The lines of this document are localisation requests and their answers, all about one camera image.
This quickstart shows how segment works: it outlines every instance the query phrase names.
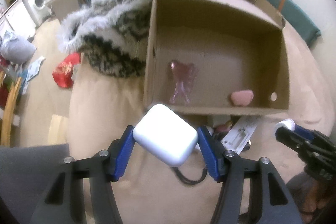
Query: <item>washing machine door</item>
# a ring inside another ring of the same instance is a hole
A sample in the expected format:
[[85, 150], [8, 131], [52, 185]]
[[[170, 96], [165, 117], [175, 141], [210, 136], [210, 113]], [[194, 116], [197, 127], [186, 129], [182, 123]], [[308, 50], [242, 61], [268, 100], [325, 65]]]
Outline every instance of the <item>washing machine door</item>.
[[36, 10], [42, 10], [45, 7], [45, 0], [34, 0], [34, 8]]

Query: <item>wooden chair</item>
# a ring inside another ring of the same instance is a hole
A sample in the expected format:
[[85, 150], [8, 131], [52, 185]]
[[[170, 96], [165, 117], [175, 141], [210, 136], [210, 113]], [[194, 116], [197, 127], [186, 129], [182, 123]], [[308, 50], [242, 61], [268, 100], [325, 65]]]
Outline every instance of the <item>wooden chair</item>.
[[[1, 71], [0, 72], [0, 86], [3, 83], [4, 77], [5, 77], [5, 73]], [[1, 127], [0, 144], [3, 146], [9, 147], [14, 108], [15, 108], [17, 96], [20, 91], [21, 83], [22, 83], [22, 78], [18, 77], [16, 80], [16, 83], [15, 84], [12, 83], [9, 89], [9, 94], [8, 94], [6, 106], [4, 109], [2, 127]]]

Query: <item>red bag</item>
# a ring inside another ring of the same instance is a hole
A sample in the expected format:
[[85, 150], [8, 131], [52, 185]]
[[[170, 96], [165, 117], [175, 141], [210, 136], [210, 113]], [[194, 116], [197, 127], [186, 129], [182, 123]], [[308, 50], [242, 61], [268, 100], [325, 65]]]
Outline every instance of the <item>red bag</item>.
[[[0, 64], [4, 67], [8, 67], [8, 65], [10, 64], [9, 61], [7, 61], [6, 59], [4, 59], [1, 55], [0, 55]], [[6, 84], [2, 83], [1, 87], [0, 87], [0, 107], [2, 109], [5, 108], [6, 102], [7, 102], [7, 97], [8, 97], [9, 91], [8, 91], [8, 87]]]
[[61, 88], [71, 88], [74, 84], [72, 77], [72, 72], [74, 65], [81, 62], [81, 54], [75, 52], [68, 55], [52, 72], [52, 76], [56, 84]]

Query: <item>beige bed sheet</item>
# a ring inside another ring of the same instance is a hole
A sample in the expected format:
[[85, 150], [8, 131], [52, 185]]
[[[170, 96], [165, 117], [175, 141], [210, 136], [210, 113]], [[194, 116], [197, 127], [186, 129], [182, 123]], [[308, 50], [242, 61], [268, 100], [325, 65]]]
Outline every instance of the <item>beige bed sheet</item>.
[[[276, 122], [286, 117], [298, 124], [329, 135], [334, 109], [328, 86], [308, 47], [290, 24], [283, 30], [290, 68], [290, 107], [288, 113], [263, 118], [251, 139], [252, 146], [242, 157], [271, 159], [287, 182], [303, 169], [295, 152], [273, 136]], [[117, 79], [95, 72], [83, 59], [76, 76], [70, 103], [67, 140], [75, 159], [91, 157], [108, 148], [127, 125], [136, 125], [143, 116], [143, 78]], [[194, 152], [181, 170], [198, 179], [204, 162]], [[221, 185], [209, 176], [194, 187], [180, 183], [168, 166], [139, 145], [135, 145], [125, 175], [113, 183], [120, 215], [128, 223], [209, 223]], [[86, 198], [89, 191], [85, 188]], [[241, 209], [248, 205], [243, 194]]]

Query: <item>cardboard piece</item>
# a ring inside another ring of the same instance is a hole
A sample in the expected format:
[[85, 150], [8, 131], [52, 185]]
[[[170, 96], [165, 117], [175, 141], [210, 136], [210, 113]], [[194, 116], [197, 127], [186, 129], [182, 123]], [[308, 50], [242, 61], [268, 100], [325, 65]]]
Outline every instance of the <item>cardboard piece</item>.
[[[153, 0], [144, 87], [146, 108], [164, 103], [185, 114], [265, 115], [289, 105], [289, 73], [281, 15], [265, 0]], [[169, 104], [169, 63], [194, 63], [189, 96]], [[248, 107], [230, 94], [251, 89]]]

